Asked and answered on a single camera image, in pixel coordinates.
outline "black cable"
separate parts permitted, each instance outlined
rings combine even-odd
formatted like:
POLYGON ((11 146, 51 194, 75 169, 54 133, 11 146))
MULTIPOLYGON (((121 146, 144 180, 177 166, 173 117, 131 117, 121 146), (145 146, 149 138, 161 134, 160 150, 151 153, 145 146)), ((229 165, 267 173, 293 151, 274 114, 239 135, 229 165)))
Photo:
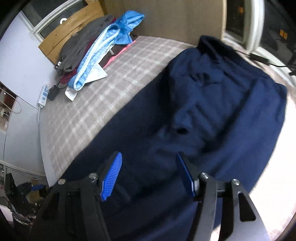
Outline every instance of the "black cable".
MULTIPOLYGON (((239 53, 242 53, 242 54, 245 54, 245 55, 247 55, 247 56, 250 56, 249 54, 244 53, 244 52, 242 52, 242 51, 239 51, 239 50, 235 50, 235 51, 237 51, 237 52, 239 52, 239 53)), ((272 63, 269 63, 269 65, 272 65, 272 66, 275 66, 275 67, 278 67, 278 68, 285 68, 285 67, 287 67, 287 68, 293 68, 293 69, 296 69, 296 65, 282 65, 282 66, 280 66, 280 65, 276 65, 276 64, 272 64, 272 63)))
MULTIPOLYGON (((61 82, 59 81, 55 86, 58 87, 60 83, 61 83, 61 82)), ((59 89, 60 89, 60 90, 65 89, 67 86, 68 86, 68 85, 66 85, 66 86, 63 87, 63 88, 59 88, 59 89)))
POLYGON ((235 51, 240 52, 240 53, 242 53, 242 54, 244 54, 244 55, 248 55, 248 56, 250 56, 249 54, 244 53, 244 52, 242 52, 242 51, 239 51, 239 50, 235 50, 235 51))
POLYGON ((276 64, 272 64, 272 63, 269 63, 270 65, 273 65, 275 67, 279 67, 279 68, 284 68, 284 67, 289 67, 289 68, 296 68, 296 65, 283 65, 283 66, 279 66, 279 65, 276 65, 276 64))

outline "bedroom wall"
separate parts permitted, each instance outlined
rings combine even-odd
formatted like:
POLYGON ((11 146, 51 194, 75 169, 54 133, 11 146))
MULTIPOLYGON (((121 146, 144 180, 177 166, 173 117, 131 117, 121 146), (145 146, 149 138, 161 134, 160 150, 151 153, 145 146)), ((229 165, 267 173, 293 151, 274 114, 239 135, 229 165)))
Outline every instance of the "bedroom wall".
POLYGON ((0 41, 0 81, 19 96, 22 106, 20 114, 11 114, 1 160, 44 173, 37 101, 43 85, 52 86, 57 80, 54 66, 39 50, 39 44, 19 16, 0 41))
POLYGON ((57 83, 54 66, 39 44, 19 16, 0 41, 0 81, 35 108, 43 85, 57 83))

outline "white cable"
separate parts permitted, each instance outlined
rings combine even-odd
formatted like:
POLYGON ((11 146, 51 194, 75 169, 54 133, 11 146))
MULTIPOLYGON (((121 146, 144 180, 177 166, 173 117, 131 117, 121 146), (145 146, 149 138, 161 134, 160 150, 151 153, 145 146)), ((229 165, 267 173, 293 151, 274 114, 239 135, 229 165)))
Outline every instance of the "white cable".
POLYGON ((38 110, 38 123, 40 124, 40 110, 43 108, 42 105, 39 105, 39 110, 38 110))
MULTIPOLYGON (((18 102, 18 100, 13 97, 11 94, 9 94, 7 91, 3 90, 6 94, 10 95, 13 99, 16 100, 16 102, 20 105, 20 103, 18 102)), ((10 109, 2 100, 0 100, 8 109, 10 109)), ((14 112, 12 109, 10 109, 12 113, 15 113, 15 114, 19 114, 22 112, 22 106, 20 105, 20 112, 14 112)))

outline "white window frame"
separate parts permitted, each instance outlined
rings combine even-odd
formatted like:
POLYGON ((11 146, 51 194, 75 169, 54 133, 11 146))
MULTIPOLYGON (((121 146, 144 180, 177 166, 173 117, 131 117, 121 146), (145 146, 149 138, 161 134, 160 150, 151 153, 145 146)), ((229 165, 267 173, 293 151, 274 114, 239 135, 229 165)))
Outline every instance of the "white window frame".
POLYGON ((64 2, 62 5, 50 12, 45 18, 43 18, 35 27, 31 24, 30 20, 26 17, 23 11, 20 12, 19 17, 25 23, 30 32, 35 36, 35 38, 37 38, 41 43, 44 40, 40 34, 41 31, 45 29, 57 16, 65 12, 68 8, 82 1, 83 0, 68 0, 64 2))
MULTIPOLYGON (((265 57, 271 63, 278 66, 285 66, 276 56, 271 54, 266 49, 260 47, 260 42, 264 27, 265 3, 264 0, 245 0, 245 19, 244 19, 244 36, 243 38, 236 36, 233 33, 225 32, 223 38, 227 42, 238 43, 243 45, 247 52, 253 52, 257 55, 265 57)), ((296 77, 290 76, 289 68, 278 68, 270 65, 287 83, 296 87, 296 77)))

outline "bed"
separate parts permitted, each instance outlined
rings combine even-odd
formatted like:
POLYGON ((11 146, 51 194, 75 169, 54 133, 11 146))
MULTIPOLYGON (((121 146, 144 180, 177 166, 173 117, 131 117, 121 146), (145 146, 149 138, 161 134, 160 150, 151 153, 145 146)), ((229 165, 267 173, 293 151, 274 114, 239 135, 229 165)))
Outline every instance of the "bed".
MULTIPOLYGON (((243 49, 232 42, 225 43, 243 49)), ((105 124, 183 50, 194 45, 171 39, 139 36, 105 68, 108 76, 86 85, 74 102, 62 93, 40 113, 40 138, 49 185, 62 176, 74 158, 105 124)), ((296 89, 272 68, 257 66, 275 82, 287 86, 285 121, 274 152, 250 193, 271 240, 276 240, 296 211, 296 89)), ((219 227, 211 240, 218 239, 219 227)))

